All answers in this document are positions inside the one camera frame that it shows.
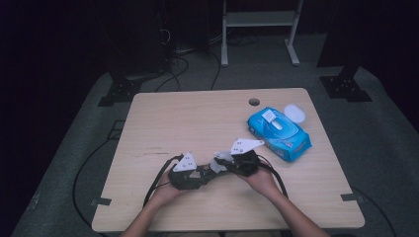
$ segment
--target white label on package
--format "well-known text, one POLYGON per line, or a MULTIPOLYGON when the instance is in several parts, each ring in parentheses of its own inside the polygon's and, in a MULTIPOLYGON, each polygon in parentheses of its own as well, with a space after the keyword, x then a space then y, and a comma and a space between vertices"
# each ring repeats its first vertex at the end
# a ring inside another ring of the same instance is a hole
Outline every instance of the white label on package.
POLYGON ((263 119, 267 122, 271 122, 276 118, 275 114, 271 110, 267 110, 262 114, 263 119))

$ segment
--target dark background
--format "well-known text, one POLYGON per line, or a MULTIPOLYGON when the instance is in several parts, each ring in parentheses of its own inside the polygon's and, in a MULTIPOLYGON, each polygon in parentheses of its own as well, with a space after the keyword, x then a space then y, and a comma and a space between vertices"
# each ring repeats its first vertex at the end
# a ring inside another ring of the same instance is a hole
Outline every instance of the dark background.
MULTIPOLYGON (((206 47, 202 44, 206 34, 220 33, 220 0, 196 0, 188 8, 190 15, 180 7, 181 3, 189 6, 187 0, 143 5, 137 2, 144 1, 120 2, 118 6, 113 0, 92 2, 94 5, 81 0, 1 2, 0 222, 6 235, 12 233, 84 99, 103 73, 126 66, 141 72, 164 68, 162 58, 167 57, 168 49, 161 46, 158 27, 202 47, 206 47), (144 18, 138 18, 132 6, 144 18), (133 16, 139 23, 127 25, 123 16, 133 16), (192 39, 184 21, 195 23, 189 30, 201 31, 196 34, 201 37, 192 39), (135 27, 142 32, 130 30, 135 27)), ((229 7, 240 9, 241 3, 232 0, 229 7)), ((289 0, 284 4, 275 0, 243 3, 247 10, 293 7, 289 0)), ((329 33, 319 66, 343 65, 348 53, 355 52, 418 129, 418 16, 417 1, 306 0, 298 33, 329 33)))

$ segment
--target wooden table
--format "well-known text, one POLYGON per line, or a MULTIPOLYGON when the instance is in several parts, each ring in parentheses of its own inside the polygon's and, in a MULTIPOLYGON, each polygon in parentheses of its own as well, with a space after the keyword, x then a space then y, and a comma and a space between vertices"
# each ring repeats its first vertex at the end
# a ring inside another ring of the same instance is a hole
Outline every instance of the wooden table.
MULTIPOLYGON (((102 198, 92 223, 99 232, 123 231, 141 211, 156 174, 169 158, 191 151, 206 164, 236 138, 251 138, 247 119, 270 106, 297 104, 306 113, 300 126, 312 147, 293 163, 267 147, 255 149, 280 173, 290 200, 322 228, 358 228, 365 223, 318 114, 304 89, 145 93, 134 97, 102 198), (251 106, 256 98, 259 106, 251 106)), ((235 175, 212 180, 180 196, 155 217, 151 231, 287 229, 281 215, 235 175)))

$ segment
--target white round lid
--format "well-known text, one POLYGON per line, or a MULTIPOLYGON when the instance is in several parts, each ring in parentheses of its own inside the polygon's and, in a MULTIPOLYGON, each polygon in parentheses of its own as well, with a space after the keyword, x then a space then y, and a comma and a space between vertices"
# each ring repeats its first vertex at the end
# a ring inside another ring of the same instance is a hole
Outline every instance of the white round lid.
POLYGON ((300 123, 305 120, 305 113, 296 105, 287 105, 284 109, 284 114, 293 122, 300 123))

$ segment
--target person's left arm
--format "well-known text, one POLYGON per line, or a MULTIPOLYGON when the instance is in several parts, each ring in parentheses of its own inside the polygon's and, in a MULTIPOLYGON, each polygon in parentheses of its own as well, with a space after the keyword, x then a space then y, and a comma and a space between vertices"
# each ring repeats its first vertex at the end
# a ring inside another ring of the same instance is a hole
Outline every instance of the person's left arm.
POLYGON ((122 237, 143 237, 146 236, 148 228, 157 214, 159 209, 174 200, 183 191, 180 191, 173 187, 169 182, 168 172, 164 173, 160 179, 159 186, 155 191, 151 199, 133 220, 130 226, 123 232, 122 237))

